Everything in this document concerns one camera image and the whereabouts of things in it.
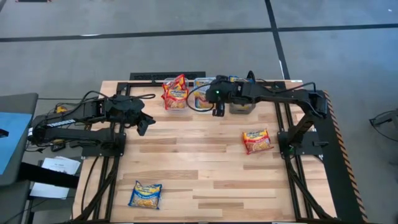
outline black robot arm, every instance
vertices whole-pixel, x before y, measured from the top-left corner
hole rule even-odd
[[[142,112],[144,106],[139,98],[123,95],[85,101],[73,110],[37,116],[32,121],[28,140],[35,145],[47,144],[55,139],[90,142],[87,150],[83,148],[82,156],[120,154],[126,137],[124,133],[115,133],[113,128],[87,131],[59,127],[73,123],[95,124],[107,121],[120,123],[125,128],[137,126],[138,134],[143,136],[148,125],[155,123],[153,117]]]
[[[228,77],[217,76],[206,91],[206,100],[215,104],[213,116],[224,116],[225,103],[239,105],[271,101],[293,103],[303,109],[305,116],[296,126],[289,128],[288,143],[300,147],[303,135],[316,119],[326,118],[326,100],[316,92],[303,89],[272,91],[259,83],[228,81]]]

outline concrete floor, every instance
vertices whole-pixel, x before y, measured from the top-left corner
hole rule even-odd
[[[398,21],[396,0],[273,0],[272,6],[279,27]],[[264,1],[8,0],[0,12],[0,38],[242,27],[270,27]],[[397,107],[398,30],[284,32],[280,39],[291,79],[329,91],[369,220],[395,223],[397,143],[378,135],[368,119]],[[208,76],[253,70],[259,78],[282,78],[271,33],[0,43],[0,95],[78,98],[99,90],[103,80],[127,80],[130,72],[176,70]],[[39,101],[37,114],[55,103]],[[388,125],[382,131],[398,138]],[[24,160],[79,154],[27,153]],[[42,212],[34,223],[69,215],[70,209]]]

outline white paper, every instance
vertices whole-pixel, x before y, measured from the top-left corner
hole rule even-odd
[[[75,175],[80,166],[79,161],[57,156],[56,158],[45,158],[42,167],[66,174]],[[68,195],[69,189],[66,187],[56,187],[49,184],[35,183],[33,185],[30,196],[47,197],[47,198],[62,198],[65,199]]]

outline black stripe on floor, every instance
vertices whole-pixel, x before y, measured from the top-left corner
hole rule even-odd
[[[122,34],[87,34],[87,35],[61,35],[48,37],[9,37],[0,38],[0,42],[33,42],[52,40],[92,40],[92,39],[114,39],[131,37],[165,37],[179,35],[206,35],[206,34],[248,34],[270,32],[271,28],[237,28],[237,29],[208,29],[208,30],[184,30],[164,32],[137,32]]]
[[[280,66],[282,67],[281,68],[282,75],[283,75],[284,79],[290,80],[289,71],[287,70],[285,53],[282,48],[282,42],[280,41],[280,38],[279,38],[279,33],[278,33],[278,28],[276,26],[274,11],[272,10],[272,6],[271,6],[271,0],[265,0],[265,2],[266,2],[267,12],[268,12],[268,16],[269,16],[269,22],[271,23],[272,35],[274,36],[276,51],[278,53]]]
[[[1,9],[4,7],[4,5],[6,4],[6,1],[7,0],[1,0],[0,1],[0,12],[1,12]]]
[[[348,25],[348,26],[315,26],[315,27],[280,27],[279,32],[361,30],[398,28],[398,24]]]

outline wooden tabletop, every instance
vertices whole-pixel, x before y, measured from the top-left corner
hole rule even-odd
[[[112,96],[120,81],[104,81],[101,92]],[[302,84],[285,81],[287,88]],[[189,109],[165,111],[161,87],[134,87],[131,95],[155,93],[144,100],[144,112],[153,116],[145,136],[136,127],[126,129],[127,143],[119,164],[111,222],[269,222],[293,221],[294,212],[284,161],[277,142],[279,130],[273,103],[260,102],[249,115],[229,114],[223,118]],[[294,123],[302,110],[291,105]],[[282,116],[287,128],[284,107]],[[93,130],[109,124],[95,124]],[[242,132],[267,128],[273,149],[247,155]],[[302,156],[309,191],[332,216],[335,209],[323,164],[314,156]],[[81,197],[94,158],[83,163],[73,205],[80,214]],[[85,206],[97,191],[102,158],[91,175]],[[128,207],[136,180],[142,184],[162,184],[160,210]],[[305,217],[302,195],[301,214]],[[100,218],[104,217],[105,192]]]

